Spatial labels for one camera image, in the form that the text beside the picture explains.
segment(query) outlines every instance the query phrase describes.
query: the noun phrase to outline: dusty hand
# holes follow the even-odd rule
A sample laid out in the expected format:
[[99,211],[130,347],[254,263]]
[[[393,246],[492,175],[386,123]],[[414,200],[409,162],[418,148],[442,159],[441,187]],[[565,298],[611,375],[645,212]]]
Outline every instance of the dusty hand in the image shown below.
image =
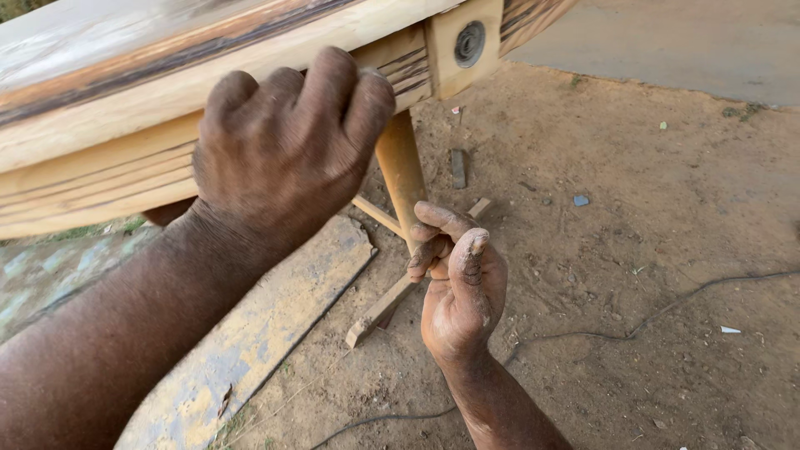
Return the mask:
[[393,112],[389,82],[333,47],[305,78],[282,68],[259,86],[232,72],[200,123],[192,212],[256,248],[292,251],[355,196]]
[[422,307],[422,340],[442,369],[488,355],[486,343],[506,304],[506,261],[489,244],[489,232],[468,215],[428,202],[414,212],[417,247],[408,272],[420,281],[430,268]]

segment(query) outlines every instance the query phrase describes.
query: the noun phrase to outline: round metal hole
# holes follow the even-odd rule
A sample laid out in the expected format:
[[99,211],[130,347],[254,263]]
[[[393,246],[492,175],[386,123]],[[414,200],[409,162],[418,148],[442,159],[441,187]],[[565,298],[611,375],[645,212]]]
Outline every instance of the round metal hole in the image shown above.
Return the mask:
[[481,58],[483,44],[486,43],[486,28],[479,20],[467,23],[455,40],[455,63],[466,69]]

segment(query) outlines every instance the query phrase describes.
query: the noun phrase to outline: forearm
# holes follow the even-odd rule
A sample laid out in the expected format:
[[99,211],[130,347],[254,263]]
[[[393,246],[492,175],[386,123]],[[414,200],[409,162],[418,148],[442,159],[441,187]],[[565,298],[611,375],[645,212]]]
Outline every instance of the forearm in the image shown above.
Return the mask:
[[440,365],[478,450],[572,449],[488,351],[468,364]]
[[0,447],[111,448],[150,389],[287,253],[191,211],[0,348]]

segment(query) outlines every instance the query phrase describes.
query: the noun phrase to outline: sandy soil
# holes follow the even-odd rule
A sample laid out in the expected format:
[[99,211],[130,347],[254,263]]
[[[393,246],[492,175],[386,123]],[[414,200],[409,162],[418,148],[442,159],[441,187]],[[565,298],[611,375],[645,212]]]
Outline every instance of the sandy soil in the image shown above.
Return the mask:
[[[412,111],[431,199],[462,210],[477,197],[497,202],[483,224],[510,261],[490,341],[500,360],[535,336],[624,336],[710,279],[800,268],[796,110],[741,122],[722,114],[740,102],[573,79],[508,62],[457,98]],[[470,155],[464,190],[450,185],[450,148]],[[390,205],[377,169],[363,194]],[[574,206],[579,194],[590,204]],[[355,208],[345,213],[381,253],[251,400],[233,449],[310,448],[355,420],[453,404],[419,334],[424,286],[387,331],[346,354],[347,329],[403,273],[406,249]],[[533,342],[509,370],[577,448],[739,449],[742,436],[765,450],[796,448],[798,301],[800,276],[718,285],[635,340]],[[326,448],[472,447],[456,411],[367,424]]]

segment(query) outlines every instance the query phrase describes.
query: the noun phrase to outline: electrical wire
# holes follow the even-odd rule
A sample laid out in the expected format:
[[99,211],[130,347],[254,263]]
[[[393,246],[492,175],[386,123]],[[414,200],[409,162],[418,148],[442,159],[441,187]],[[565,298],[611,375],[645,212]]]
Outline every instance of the electrical wire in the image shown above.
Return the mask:
[[[605,339],[605,340],[613,340],[613,341],[618,341],[618,342],[622,342],[622,341],[626,341],[626,340],[632,340],[633,338],[635,338],[639,334],[639,332],[644,330],[644,328],[648,324],[650,324],[651,322],[656,320],[659,316],[661,316],[661,315],[667,313],[668,311],[676,308],[678,305],[680,305],[682,303],[685,303],[687,300],[692,299],[695,295],[699,294],[700,292],[705,291],[709,287],[716,286],[717,284],[732,283],[734,281],[759,281],[759,280],[762,280],[762,279],[773,279],[773,278],[779,278],[779,277],[789,276],[789,275],[800,275],[800,271],[784,271],[784,272],[772,273],[772,274],[769,274],[769,275],[734,276],[734,277],[729,277],[729,278],[721,278],[721,279],[714,279],[714,280],[708,281],[708,282],[704,283],[703,285],[701,285],[700,287],[698,287],[697,289],[693,290],[692,292],[689,292],[688,294],[685,294],[685,295],[681,296],[680,298],[678,298],[674,302],[666,305],[665,307],[660,309],[658,312],[656,312],[655,314],[651,315],[650,317],[648,317],[647,319],[642,321],[639,324],[639,326],[636,327],[630,334],[628,334],[626,336],[623,336],[623,337],[612,336],[612,335],[604,335],[602,333],[595,333],[595,332],[592,332],[592,331],[569,331],[567,333],[560,333],[560,334],[557,334],[557,335],[544,335],[544,336],[537,336],[537,337],[533,337],[533,338],[526,338],[526,339],[520,340],[518,343],[516,343],[516,345],[514,345],[514,348],[511,350],[511,354],[508,356],[508,358],[506,358],[506,362],[503,363],[503,367],[507,367],[509,364],[511,364],[511,361],[513,361],[514,358],[517,357],[517,354],[519,353],[519,349],[523,345],[530,344],[530,343],[532,343],[534,341],[553,340],[553,339],[559,339],[559,338],[563,338],[563,337],[567,337],[567,336],[577,336],[577,335],[588,336],[588,337],[597,337],[597,338],[601,338],[601,339]],[[315,450],[316,448],[320,448],[321,446],[326,444],[329,440],[335,438],[336,436],[346,432],[347,430],[349,430],[351,428],[356,428],[356,427],[358,427],[360,425],[368,424],[370,422],[376,422],[378,420],[435,419],[437,417],[444,416],[448,412],[453,411],[455,408],[456,408],[456,406],[452,406],[452,407],[446,409],[445,411],[437,412],[435,414],[428,414],[428,415],[424,415],[424,416],[388,415],[388,416],[370,417],[369,419],[359,420],[358,422],[355,422],[353,424],[349,424],[349,425],[347,425],[347,426],[345,426],[343,428],[340,428],[335,433],[333,433],[330,436],[326,437],[325,439],[321,440],[319,442],[319,444],[316,444],[315,446],[313,446],[311,448],[311,450]]]

